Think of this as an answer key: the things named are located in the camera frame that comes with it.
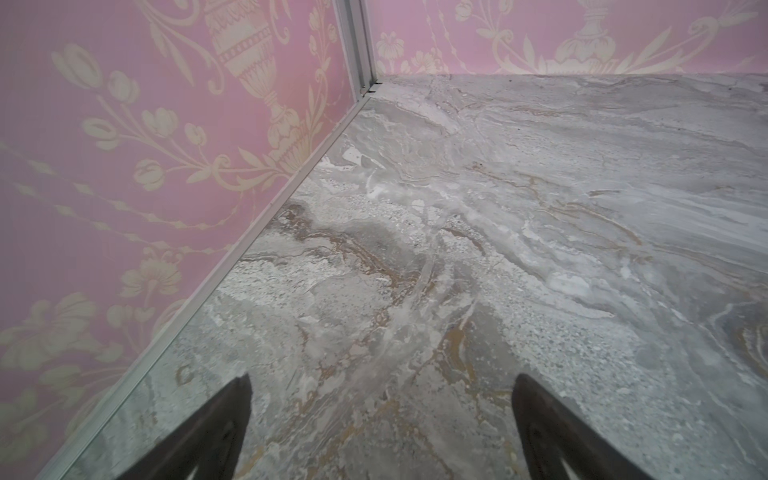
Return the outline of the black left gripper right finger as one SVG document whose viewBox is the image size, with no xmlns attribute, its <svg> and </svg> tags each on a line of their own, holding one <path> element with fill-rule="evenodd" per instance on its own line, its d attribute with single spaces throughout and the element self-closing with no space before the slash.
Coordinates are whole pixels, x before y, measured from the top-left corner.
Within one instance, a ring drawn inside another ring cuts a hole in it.
<svg viewBox="0 0 768 480">
<path fill-rule="evenodd" d="M 533 377 L 516 377 L 511 405 L 532 479 L 651 479 Z"/>
</svg>

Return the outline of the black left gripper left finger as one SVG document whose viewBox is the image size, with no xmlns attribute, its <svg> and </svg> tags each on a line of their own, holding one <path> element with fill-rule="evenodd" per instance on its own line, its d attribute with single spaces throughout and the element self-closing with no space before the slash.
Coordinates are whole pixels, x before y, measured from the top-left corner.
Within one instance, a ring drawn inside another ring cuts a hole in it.
<svg viewBox="0 0 768 480">
<path fill-rule="evenodd" d="M 251 415 L 250 377 L 227 383 L 122 479 L 231 479 Z"/>
</svg>

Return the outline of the aluminium left corner post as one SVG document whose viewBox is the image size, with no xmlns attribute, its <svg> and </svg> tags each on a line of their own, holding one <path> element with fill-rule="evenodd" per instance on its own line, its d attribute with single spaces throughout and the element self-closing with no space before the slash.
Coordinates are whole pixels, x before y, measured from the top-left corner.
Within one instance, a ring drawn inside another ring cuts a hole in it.
<svg viewBox="0 0 768 480">
<path fill-rule="evenodd" d="M 357 99 L 374 90 L 377 84 L 372 34 L 368 22 L 366 2 L 363 0 L 335 0 L 350 84 Z"/>
</svg>

